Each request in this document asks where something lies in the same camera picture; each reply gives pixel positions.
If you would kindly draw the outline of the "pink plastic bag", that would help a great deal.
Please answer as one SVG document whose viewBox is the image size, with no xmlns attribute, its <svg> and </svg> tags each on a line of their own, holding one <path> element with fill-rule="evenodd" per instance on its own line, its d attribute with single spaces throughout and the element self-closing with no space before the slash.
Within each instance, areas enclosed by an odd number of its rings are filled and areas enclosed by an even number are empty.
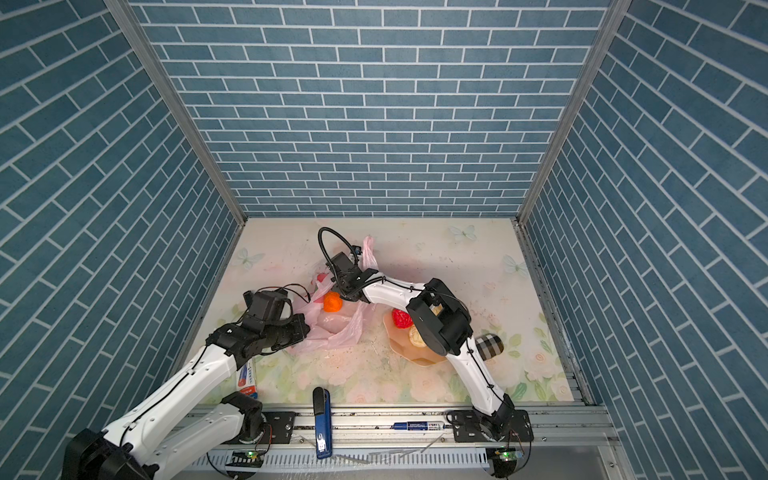
<svg viewBox="0 0 768 480">
<path fill-rule="evenodd" d="M 375 307 L 362 301 L 343 300 L 341 311 L 324 312 L 323 298 L 326 293 L 334 291 L 334 282 L 325 263 L 317 267 L 314 274 L 309 293 L 289 293 L 294 312 L 302 313 L 310 328 L 303 342 L 288 348 L 288 353 L 294 356 L 354 346 L 374 317 Z"/>
</svg>

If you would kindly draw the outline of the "pink scalloped bowl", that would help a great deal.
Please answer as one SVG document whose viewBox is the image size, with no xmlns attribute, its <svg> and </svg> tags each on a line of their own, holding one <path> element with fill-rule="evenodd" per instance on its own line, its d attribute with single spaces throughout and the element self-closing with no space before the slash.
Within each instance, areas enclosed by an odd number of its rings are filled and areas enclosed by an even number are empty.
<svg viewBox="0 0 768 480">
<path fill-rule="evenodd" d="M 401 330 L 393 325 L 391 318 L 392 310 L 392 308 L 385 308 L 383 310 L 382 322 L 389 338 L 390 347 L 395 353 L 420 366 L 431 366 L 446 360 L 444 356 L 436 354 L 429 347 L 413 347 L 408 338 L 409 329 Z"/>
</svg>

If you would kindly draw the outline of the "beige fake garlic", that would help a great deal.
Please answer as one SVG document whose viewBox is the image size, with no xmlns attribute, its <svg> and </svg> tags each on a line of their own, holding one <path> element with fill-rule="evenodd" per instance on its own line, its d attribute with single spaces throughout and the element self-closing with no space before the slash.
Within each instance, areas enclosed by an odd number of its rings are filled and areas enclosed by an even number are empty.
<svg viewBox="0 0 768 480">
<path fill-rule="evenodd" d="M 410 344 L 415 348 L 426 348 L 427 345 L 420 335 L 415 325 L 412 325 L 408 330 L 408 338 Z"/>
</svg>

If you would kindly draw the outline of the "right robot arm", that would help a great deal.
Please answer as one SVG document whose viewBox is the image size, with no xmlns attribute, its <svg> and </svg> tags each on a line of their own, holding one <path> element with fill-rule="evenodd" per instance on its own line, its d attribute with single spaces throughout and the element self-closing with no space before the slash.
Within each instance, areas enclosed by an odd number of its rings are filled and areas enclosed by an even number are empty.
<svg viewBox="0 0 768 480">
<path fill-rule="evenodd" d="M 410 283 L 369 268 L 343 253 L 325 257 L 344 299 L 382 304 L 407 312 L 426 346 L 448 360 L 466 388 L 475 428 L 491 441 L 533 440 L 525 412 L 495 382 L 473 337 L 469 309 L 439 279 Z"/>
</svg>

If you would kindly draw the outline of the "orange fake tangerine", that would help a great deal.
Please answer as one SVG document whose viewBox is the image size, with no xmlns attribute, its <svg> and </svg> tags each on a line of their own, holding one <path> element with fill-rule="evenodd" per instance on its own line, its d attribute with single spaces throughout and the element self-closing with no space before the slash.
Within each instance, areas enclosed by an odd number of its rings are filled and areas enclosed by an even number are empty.
<svg viewBox="0 0 768 480">
<path fill-rule="evenodd" d="M 344 301 L 338 292 L 330 291 L 323 298 L 323 311 L 336 313 L 342 310 Z"/>
</svg>

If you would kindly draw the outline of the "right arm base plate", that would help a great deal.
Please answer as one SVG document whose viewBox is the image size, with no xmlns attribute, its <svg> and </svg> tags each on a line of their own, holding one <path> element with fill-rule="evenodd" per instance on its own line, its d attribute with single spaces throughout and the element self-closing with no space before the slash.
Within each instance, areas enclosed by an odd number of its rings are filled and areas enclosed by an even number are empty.
<svg viewBox="0 0 768 480">
<path fill-rule="evenodd" d="M 530 418 L 525 410 L 516 409 L 501 417 L 488 416 L 475 409 L 449 410 L 445 419 L 456 443 L 532 443 L 534 440 Z"/>
</svg>

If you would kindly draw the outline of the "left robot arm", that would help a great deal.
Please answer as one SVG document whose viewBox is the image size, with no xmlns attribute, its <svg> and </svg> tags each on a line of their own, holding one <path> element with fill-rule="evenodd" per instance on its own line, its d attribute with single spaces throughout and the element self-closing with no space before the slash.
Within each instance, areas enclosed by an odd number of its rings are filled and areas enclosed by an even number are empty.
<svg viewBox="0 0 768 480">
<path fill-rule="evenodd" d="M 292 295 L 286 286 L 245 292 L 242 316 L 213 331 L 172 378 L 103 429 L 84 429 L 68 443 L 62 478 L 171 479 L 224 442 L 270 437 L 262 403 L 240 391 L 224 396 L 203 419 L 177 425 L 253 357 L 306 338 L 310 328 L 294 311 Z"/>
</svg>

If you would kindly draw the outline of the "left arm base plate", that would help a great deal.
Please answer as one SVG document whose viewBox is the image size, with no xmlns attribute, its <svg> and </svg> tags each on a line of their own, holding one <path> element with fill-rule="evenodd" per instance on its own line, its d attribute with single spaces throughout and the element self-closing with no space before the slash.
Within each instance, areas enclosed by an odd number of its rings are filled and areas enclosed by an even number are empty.
<svg viewBox="0 0 768 480">
<path fill-rule="evenodd" d="M 296 416 L 293 411 L 246 414 L 237 440 L 243 444 L 288 444 Z"/>
</svg>

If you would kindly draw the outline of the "red fake strawberry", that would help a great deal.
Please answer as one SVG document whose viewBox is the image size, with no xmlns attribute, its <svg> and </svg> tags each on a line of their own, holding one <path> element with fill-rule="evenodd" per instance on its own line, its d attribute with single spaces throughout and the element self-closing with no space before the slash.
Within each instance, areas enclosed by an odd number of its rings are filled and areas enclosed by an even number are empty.
<svg viewBox="0 0 768 480">
<path fill-rule="evenodd" d="M 411 316 L 403 310 L 393 309 L 391 312 L 391 318 L 393 325 L 397 329 L 408 330 L 414 325 Z"/>
</svg>

